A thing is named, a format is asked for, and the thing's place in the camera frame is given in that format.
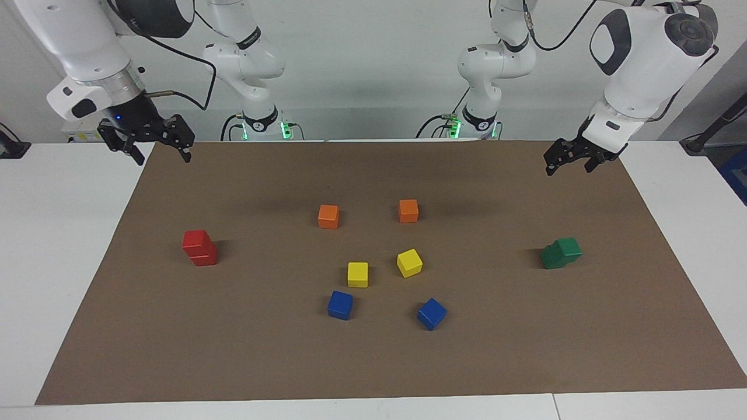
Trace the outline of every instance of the black stand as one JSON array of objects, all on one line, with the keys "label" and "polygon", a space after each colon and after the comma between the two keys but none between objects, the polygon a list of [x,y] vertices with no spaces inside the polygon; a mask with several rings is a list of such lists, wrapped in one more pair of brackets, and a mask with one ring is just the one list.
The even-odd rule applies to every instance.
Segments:
[{"label": "black stand", "polygon": [[703,134],[698,136],[695,140],[681,140],[680,144],[685,149],[688,155],[691,156],[703,156],[703,148],[705,144],[717,133],[720,129],[728,126],[741,113],[747,108],[747,93],[742,95],[734,105],[732,105],[722,116],[719,117],[713,124],[708,127]]},{"label": "black stand", "polygon": [[3,131],[0,131],[0,146],[5,148],[5,151],[0,153],[0,159],[20,159],[31,147],[31,143],[13,141]]}]

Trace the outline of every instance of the orange cube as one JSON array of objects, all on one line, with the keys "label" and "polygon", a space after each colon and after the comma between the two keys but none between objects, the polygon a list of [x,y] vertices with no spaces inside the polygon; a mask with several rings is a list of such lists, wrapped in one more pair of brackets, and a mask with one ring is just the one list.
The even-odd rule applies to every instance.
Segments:
[{"label": "orange cube", "polygon": [[319,227],[322,229],[337,229],[340,224],[340,208],[328,204],[319,207]]},{"label": "orange cube", "polygon": [[400,200],[400,223],[415,223],[419,215],[417,200]]}]

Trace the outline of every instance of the blue object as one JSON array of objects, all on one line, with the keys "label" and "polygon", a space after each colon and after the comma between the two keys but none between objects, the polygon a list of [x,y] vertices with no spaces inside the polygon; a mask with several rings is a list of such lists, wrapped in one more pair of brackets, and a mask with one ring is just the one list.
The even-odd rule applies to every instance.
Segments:
[{"label": "blue object", "polygon": [[332,292],[327,305],[329,316],[347,321],[350,319],[350,313],[353,311],[353,296],[341,291]]},{"label": "blue object", "polygon": [[429,331],[433,331],[436,329],[438,324],[444,320],[446,312],[446,308],[441,306],[436,299],[431,297],[418,311],[418,320],[420,320]]},{"label": "blue object", "polygon": [[747,147],[723,164],[719,172],[747,206]]}]

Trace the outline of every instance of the colored block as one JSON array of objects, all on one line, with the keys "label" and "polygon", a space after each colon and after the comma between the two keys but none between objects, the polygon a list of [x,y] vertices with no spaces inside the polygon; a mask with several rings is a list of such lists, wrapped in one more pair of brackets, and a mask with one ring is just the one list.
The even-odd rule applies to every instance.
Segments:
[{"label": "colored block", "polygon": [[207,254],[204,256],[191,256],[190,259],[197,267],[216,265],[218,262],[218,248],[211,242]]},{"label": "colored block", "polygon": [[212,244],[210,236],[204,230],[188,230],[182,239],[182,249],[189,257],[208,255]]},{"label": "colored block", "polygon": [[563,268],[582,256],[581,248],[574,238],[562,238],[542,251],[542,264],[548,270]]},{"label": "colored block", "polygon": [[400,200],[400,223],[415,223],[419,215],[417,200]]},{"label": "colored block", "polygon": [[368,263],[367,262],[347,263],[347,287],[356,287],[356,288],[368,287]]},{"label": "colored block", "polygon": [[436,329],[447,314],[446,308],[432,297],[418,310],[418,320],[429,330]]},{"label": "colored block", "polygon": [[418,251],[409,250],[397,256],[397,266],[404,278],[414,276],[423,270],[423,260],[418,255]]},{"label": "colored block", "polygon": [[322,229],[337,229],[340,224],[340,208],[328,204],[319,206],[319,227]]},{"label": "colored block", "polygon": [[353,311],[353,296],[341,291],[332,292],[327,305],[327,314],[333,318],[347,321]]}]

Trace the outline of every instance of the yellow cube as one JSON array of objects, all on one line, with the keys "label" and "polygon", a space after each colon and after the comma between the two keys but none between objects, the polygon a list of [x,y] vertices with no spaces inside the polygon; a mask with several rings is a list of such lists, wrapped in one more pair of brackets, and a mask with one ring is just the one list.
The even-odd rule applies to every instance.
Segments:
[{"label": "yellow cube", "polygon": [[357,288],[368,287],[368,263],[367,262],[347,263],[347,287],[357,287]]},{"label": "yellow cube", "polygon": [[423,260],[420,259],[418,251],[409,250],[397,256],[397,266],[400,268],[402,276],[407,278],[423,270]]}]

